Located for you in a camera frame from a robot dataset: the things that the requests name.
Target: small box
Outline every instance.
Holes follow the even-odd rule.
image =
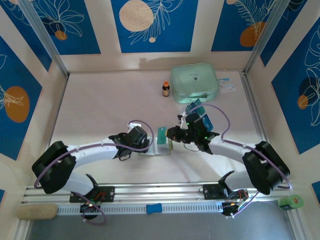
[[[198,98],[197,100],[194,101],[194,107],[201,105],[202,102],[200,101],[200,99]],[[195,113],[199,114],[199,116],[202,116],[203,114],[205,114],[206,110],[203,106],[198,107],[197,109],[195,109]]]
[[[196,99],[210,101],[219,91],[216,73],[208,63],[174,66],[170,85],[174,100],[179,104],[191,103]]]
[[[154,142],[146,153],[140,153],[141,155],[152,156],[164,156],[170,155],[171,150],[174,148],[172,141],[166,136],[167,128],[165,126],[158,128],[158,136],[154,137]]]

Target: white leaf drawing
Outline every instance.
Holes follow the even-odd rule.
[[[9,0],[0,0],[5,3],[12,15],[26,25],[29,25],[24,14],[17,4],[13,4]],[[33,0],[31,1],[35,11],[42,19],[42,23],[51,30],[52,33],[57,31],[68,32],[82,37],[83,32],[77,25],[85,19],[85,15],[74,10],[69,10],[69,0]]]
[[[7,56],[4,54],[0,54],[0,69],[5,65]]]
[[[304,64],[307,67],[306,74],[309,78],[309,86],[302,94],[303,98],[299,98],[298,104],[301,109],[311,106],[310,126],[315,127],[320,124],[320,26],[312,35]]]
[[[24,103],[21,102],[24,97],[14,97],[8,94],[0,85],[0,110],[4,108],[4,106],[10,106],[10,104],[17,104],[19,106],[23,106]]]
[[[245,19],[246,24],[252,26],[255,32],[255,39],[261,33],[261,23],[271,13],[277,0],[264,0],[261,7],[257,6],[256,0],[238,0],[234,5],[237,6],[240,16]]]
[[[132,38],[130,45],[143,40],[144,42],[151,38],[156,39],[162,31],[166,30],[166,26],[170,26],[171,19],[169,13],[175,11],[181,6],[184,0],[174,6],[173,3],[177,0],[146,0],[146,4],[151,9],[153,14],[152,24],[143,31],[133,31],[129,38]]]

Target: label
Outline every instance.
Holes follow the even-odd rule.
[[[189,106],[190,106],[190,109],[192,110],[192,109],[195,108],[195,103],[194,103],[194,102],[191,102],[191,103],[189,104]]]
[[[221,79],[218,79],[218,81],[219,81],[220,93],[224,94],[228,92],[234,92],[236,90],[230,78],[221,78]]]
[[[162,90],[162,95],[165,97],[168,97],[170,95],[170,89],[169,90]]]
[[[203,121],[204,126],[206,127],[206,129],[209,132],[214,129],[214,126],[212,125],[207,114],[202,117],[202,121]]]
[[[291,210],[291,209],[294,209],[293,207],[291,207],[289,204],[286,204],[286,205],[282,205],[282,206],[279,206],[282,210]]]
[[[157,145],[167,143],[166,131],[167,131],[167,128],[165,126],[158,128],[158,138],[156,140]]]
[[[196,107],[196,106],[199,106],[199,105],[201,105],[201,104],[202,104],[202,102],[200,101],[199,98],[194,101],[194,106],[195,106],[195,107]],[[203,114],[205,114],[206,110],[205,110],[205,108],[204,108],[203,106],[201,106],[201,107],[198,107],[198,108],[195,110],[195,112],[196,112],[197,114],[199,114],[199,116],[202,116]]]
[[[192,112],[191,112],[191,107],[190,107],[190,105],[186,106],[185,112],[186,112],[187,115],[189,115],[189,114],[192,113]]]
[[[194,74],[189,74],[189,76],[191,77],[192,82],[196,83],[198,81],[199,74],[194,73]]]

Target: enclosure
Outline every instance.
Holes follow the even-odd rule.
[[[260,193],[235,219],[202,211],[208,204],[199,192],[202,184],[246,168],[174,143],[168,156],[134,154],[126,161],[106,159],[76,169],[118,188],[114,205],[106,205],[114,211],[107,214],[109,222],[122,222],[137,238],[150,236],[137,229],[152,222],[168,229],[168,235],[156,234],[159,239],[178,238],[175,227],[189,229],[181,238],[208,239],[211,225],[236,228],[245,239],[264,239],[257,231],[246,233],[241,222],[265,217],[274,221],[272,228],[278,223],[275,231],[282,239],[320,239],[318,0],[0,0],[0,6],[1,239],[43,239],[36,229],[57,229],[65,221],[85,225],[80,235],[96,228],[72,212],[79,205],[68,203],[69,192],[34,189],[31,166],[56,141],[101,141],[125,132],[130,120],[143,120],[154,130],[178,125],[177,115],[187,105],[176,103],[172,94],[163,97],[161,87],[173,66],[197,63],[211,64],[218,79],[233,84],[209,101],[230,118],[227,138],[270,142],[290,169],[293,191]],[[227,127],[224,116],[205,110],[221,134]],[[256,192],[248,189],[249,197]],[[304,207],[281,212],[271,202],[291,194],[302,196]],[[38,203],[57,204],[57,219],[17,218],[21,205]],[[144,207],[153,203],[199,209],[147,216]],[[129,213],[120,210],[124,207],[141,209]],[[136,221],[135,227],[126,221]],[[197,223],[208,229],[200,234]],[[110,238],[128,238],[110,225],[104,227]],[[232,239],[225,233],[216,237]]]

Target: white tabletop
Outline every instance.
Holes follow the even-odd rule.
[[[259,143],[249,104],[239,72],[217,71],[217,77],[230,78],[235,91],[219,93],[207,103],[222,108],[231,120],[229,139]],[[126,132],[133,119],[159,127],[174,127],[177,115],[186,108],[172,94],[162,96],[162,85],[170,71],[124,71],[74,73],[70,75],[51,143],[66,145],[92,143]],[[227,127],[224,116],[205,107],[214,126],[222,133]],[[106,159],[84,165],[75,171],[91,174],[98,183],[181,183],[217,181],[231,170],[242,171],[244,165],[223,156],[191,152],[182,143],[173,143],[169,156],[140,156],[133,153],[126,161]]]

